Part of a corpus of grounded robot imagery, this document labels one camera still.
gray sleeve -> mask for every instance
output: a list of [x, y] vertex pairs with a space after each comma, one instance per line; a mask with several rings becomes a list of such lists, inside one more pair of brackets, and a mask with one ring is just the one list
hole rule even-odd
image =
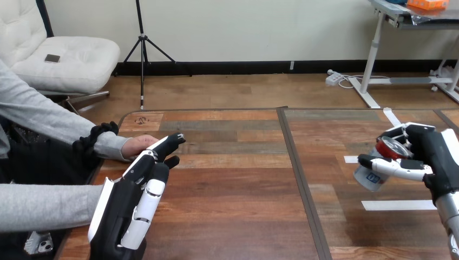
[[0, 184], [0, 232], [87, 225], [101, 192], [102, 185]]
[[[35, 132], [72, 144], [87, 137], [94, 124], [29, 87], [0, 60], [0, 115]], [[100, 157], [124, 160], [121, 147], [127, 138], [103, 133], [94, 150]]]

human hand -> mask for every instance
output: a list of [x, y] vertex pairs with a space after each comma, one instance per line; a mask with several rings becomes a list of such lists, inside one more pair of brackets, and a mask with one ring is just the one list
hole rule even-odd
[[121, 148], [121, 154], [125, 159], [139, 155], [143, 150], [158, 142], [159, 140], [151, 135], [141, 135], [129, 139]]

wooden table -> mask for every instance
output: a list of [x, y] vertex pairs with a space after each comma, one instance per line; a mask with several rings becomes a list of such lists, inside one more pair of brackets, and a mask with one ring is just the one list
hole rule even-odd
[[[457, 127], [457, 110], [396, 110], [400, 121]], [[144, 259], [448, 259], [436, 211], [365, 211], [362, 200], [430, 199], [422, 183], [360, 187], [345, 155], [368, 152], [392, 125], [381, 110], [135, 112], [120, 135], [181, 131]], [[95, 184], [127, 164], [107, 160]], [[87, 259], [88, 227], [57, 259]]]

wrist strap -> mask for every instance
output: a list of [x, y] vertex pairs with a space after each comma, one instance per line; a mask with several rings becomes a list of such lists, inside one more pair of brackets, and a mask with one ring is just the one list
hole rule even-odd
[[73, 151], [81, 157], [85, 167], [94, 168], [97, 166], [99, 158], [94, 152], [94, 145], [96, 144], [99, 135], [109, 131], [118, 135], [118, 125], [112, 121], [110, 123], [102, 123], [99, 126], [94, 126], [88, 137], [80, 137], [79, 140], [76, 140], [72, 144]]

wall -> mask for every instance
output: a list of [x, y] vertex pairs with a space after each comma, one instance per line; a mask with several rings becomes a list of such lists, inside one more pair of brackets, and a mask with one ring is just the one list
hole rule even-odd
[[[56, 36], [137, 40], [134, 0], [45, 0]], [[145, 33], [178, 61], [366, 60], [377, 16], [366, 0], [141, 0]], [[440, 59], [451, 31], [387, 23], [378, 59]], [[140, 47], [130, 61], [140, 60]], [[166, 61], [148, 47], [151, 61]]]

